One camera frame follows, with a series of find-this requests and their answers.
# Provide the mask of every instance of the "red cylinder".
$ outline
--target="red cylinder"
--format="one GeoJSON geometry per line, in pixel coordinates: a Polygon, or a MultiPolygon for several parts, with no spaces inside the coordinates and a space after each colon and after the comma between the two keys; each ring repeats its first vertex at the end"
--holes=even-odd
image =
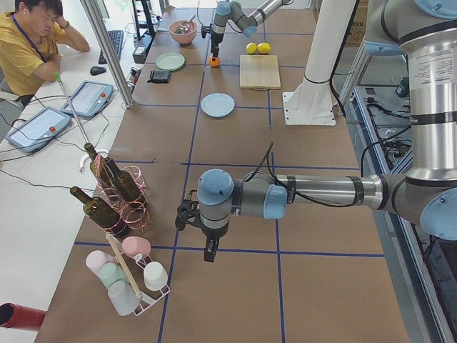
{"type": "Polygon", "coordinates": [[[46,311],[41,309],[6,303],[0,306],[0,327],[38,331],[44,316],[46,311]]]}

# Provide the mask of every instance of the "man's arm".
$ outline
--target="man's arm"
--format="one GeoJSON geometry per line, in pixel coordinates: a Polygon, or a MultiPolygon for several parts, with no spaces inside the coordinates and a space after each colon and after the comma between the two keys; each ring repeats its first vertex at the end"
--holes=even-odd
{"type": "Polygon", "coordinates": [[[54,73],[60,72],[60,60],[61,56],[59,54],[52,54],[46,63],[35,69],[34,74],[45,81],[56,81],[54,73]]]}
{"type": "Polygon", "coordinates": [[[60,16],[57,18],[56,22],[69,37],[69,40],[66,42],[67,45],[80,52],[88,52],[91,49],[84,36],[72,25],[70,25],[69,21],[60,16]]]}

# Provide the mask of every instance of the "wooden cutting board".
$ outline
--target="wooden cutting board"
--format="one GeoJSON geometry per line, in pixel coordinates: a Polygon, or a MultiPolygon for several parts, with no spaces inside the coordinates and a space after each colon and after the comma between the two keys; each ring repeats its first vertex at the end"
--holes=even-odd
{"type": "Polygon", "coordinates": [[[276,55],[240,55],[240,88],[280,89],[276,55]]]}

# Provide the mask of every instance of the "yellow shirt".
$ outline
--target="yellow shirt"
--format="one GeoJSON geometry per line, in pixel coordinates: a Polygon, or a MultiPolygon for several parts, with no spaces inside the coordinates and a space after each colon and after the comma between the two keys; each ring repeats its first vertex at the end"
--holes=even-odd
{"type": "MultiPolygon", "coordinates": [[[[67,41],[68,35],[55,23],[51,33],[42,37],[41,44],[36,47],[48,59],[59,53],[56,43],[65,44],[67,41]]],[[[15,95],[30,95],[38,91],[44,81],[34,75],[34,71],[43,63],[14,24],[11,12],[0,14],[0,67],[15,95]]]]}

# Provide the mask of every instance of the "brown glass bottle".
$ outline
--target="brown glass bottle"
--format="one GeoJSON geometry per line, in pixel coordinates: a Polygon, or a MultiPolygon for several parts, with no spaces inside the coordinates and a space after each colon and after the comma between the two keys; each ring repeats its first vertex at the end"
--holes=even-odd
{"type": "Polygon", "coordinates": [[[121,219],[119,213],[102,198],[92,198],[77,186],[72,187],[70,193],[84,204],[83,210],[86,216],[105,231],[109,231],[117,237],[124,237],[131,230],[127,223],[121,219]]]}
{"type": "Polygon", "coordinates": [[[114,204],[119,200],[119,195],[117,194],[116,190],[114,189],[113,184],[111,183],[110,172],[106,170],[104,163],[100,163],[99,165],[99,172],[96,173],[95,171],[95,159],[99,154],[95,150],[92,143],[85,143],[84,150],[86,150],[87,154],[91,158],[91,163],[89,168],[91,169],[92,174],[96,177],[97,181],[100,184],[100,187],[103,189],[105,194],[107,195],[109,201],[114,204]]]}
{"type": "MultiPolygon", "coordinates": [[[[131,177],[130,173],[125,170],[121,170],[111,157],[106,157],[105,160],[106,168],[113,174],[111,183],[117,188],[122,199],[126,202],[139,202],[144,207],[148,206],[148,201],[141,190],[138,188],[135,180],[131,177]]],[[[140,204],[131,204],[131,207],[138,208],[140,204]]]]}

